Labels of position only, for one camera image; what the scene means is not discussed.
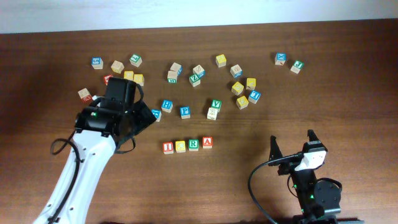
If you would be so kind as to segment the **red A block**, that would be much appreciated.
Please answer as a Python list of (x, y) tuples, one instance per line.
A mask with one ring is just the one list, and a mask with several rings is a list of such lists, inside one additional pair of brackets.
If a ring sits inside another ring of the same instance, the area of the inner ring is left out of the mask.
[(211, 136), (204, 136), (202, 146), (204, 149), (211, 149), (213, 147), (213, 138)]

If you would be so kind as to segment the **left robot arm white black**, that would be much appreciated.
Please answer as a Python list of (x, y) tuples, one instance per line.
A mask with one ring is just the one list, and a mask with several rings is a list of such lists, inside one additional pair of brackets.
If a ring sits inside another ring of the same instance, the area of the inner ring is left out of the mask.
[(140, 84), (111, 77), (106, 92), (77, 114), (69, 138), (51, 144), (70, 146), (58, 182), (36, 223), (84, 223), (99, 179), (110, 158), (123, 154), (120, 147), (156, 121), (144, 103)]

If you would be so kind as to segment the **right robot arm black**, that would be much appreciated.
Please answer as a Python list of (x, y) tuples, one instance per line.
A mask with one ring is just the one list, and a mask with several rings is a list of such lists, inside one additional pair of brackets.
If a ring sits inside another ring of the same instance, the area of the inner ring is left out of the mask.
[(296, 154), (283, 156), (275, 136), (271, 136), (269, 160), (277, 166), (279, 175), (288, 175), (293, 182), (301, 215), (293, 217), (294, 223), (338, 223), (336, 214), (341, 212), (342, 184), (330, 178), (317, 178), (315, 170), (325, 161), (328, 149), (311, 129), (308, 141)]

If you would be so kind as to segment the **green R block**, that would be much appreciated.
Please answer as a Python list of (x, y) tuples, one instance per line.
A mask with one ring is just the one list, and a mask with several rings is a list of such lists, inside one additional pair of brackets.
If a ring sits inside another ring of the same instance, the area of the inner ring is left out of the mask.
[(198, 151), (199, 150), (199, 140), (189, 139), (188, 140), (188, 150), (189, 151)]

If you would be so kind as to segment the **red I block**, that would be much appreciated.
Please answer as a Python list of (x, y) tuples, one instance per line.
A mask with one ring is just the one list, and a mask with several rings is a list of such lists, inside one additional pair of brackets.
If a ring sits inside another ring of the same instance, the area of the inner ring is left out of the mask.
[(162, 149), (163, 149), (163, 153), (164, 154), (173, 154), (174, 153), (174, 144), (173, 144), (173, 142), (164, 142)]

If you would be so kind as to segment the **yellow C block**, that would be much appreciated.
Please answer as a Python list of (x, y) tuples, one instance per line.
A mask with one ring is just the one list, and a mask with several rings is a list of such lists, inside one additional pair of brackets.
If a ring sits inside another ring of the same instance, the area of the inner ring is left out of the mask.
[(176, 141), (175, 142), (175, 150), (177, 153), (186, 152), (186, 142), (185, 141)]

